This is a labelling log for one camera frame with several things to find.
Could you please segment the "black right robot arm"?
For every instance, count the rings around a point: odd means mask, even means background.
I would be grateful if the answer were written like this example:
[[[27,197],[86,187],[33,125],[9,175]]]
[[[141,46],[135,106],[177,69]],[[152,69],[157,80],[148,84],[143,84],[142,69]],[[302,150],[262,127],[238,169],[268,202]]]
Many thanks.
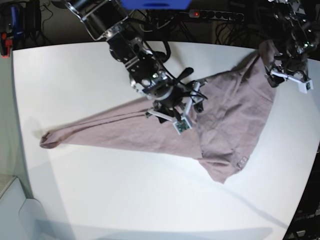
[[[131,87],[153,101],[145,110],[146,117],[187,123],[191,109],[203,112],[206,96],[200,92],[202,83],[182,82],[193,68],[187,67],[174,77],[164,66],[171,57],[169,43],[162,41],[165,52],[154,51],[132,25],[141,21],[131,18],[119,1],[61,0],[60,4],[79,19],[93,40],[108,43],[111,56],[128,71]]]

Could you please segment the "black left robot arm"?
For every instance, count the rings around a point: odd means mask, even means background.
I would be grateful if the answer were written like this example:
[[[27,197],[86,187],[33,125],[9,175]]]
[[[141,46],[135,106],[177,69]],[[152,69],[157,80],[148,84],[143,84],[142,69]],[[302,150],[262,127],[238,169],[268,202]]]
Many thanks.
[[[273,88],[292,81],[301,93],[307,94],[314,88],[308,74],[308,57],[320,45],[318,25],[301,12],[299,0],[271,0],[270,3],[283,35],[278,52],[265,66],[267,80]]]

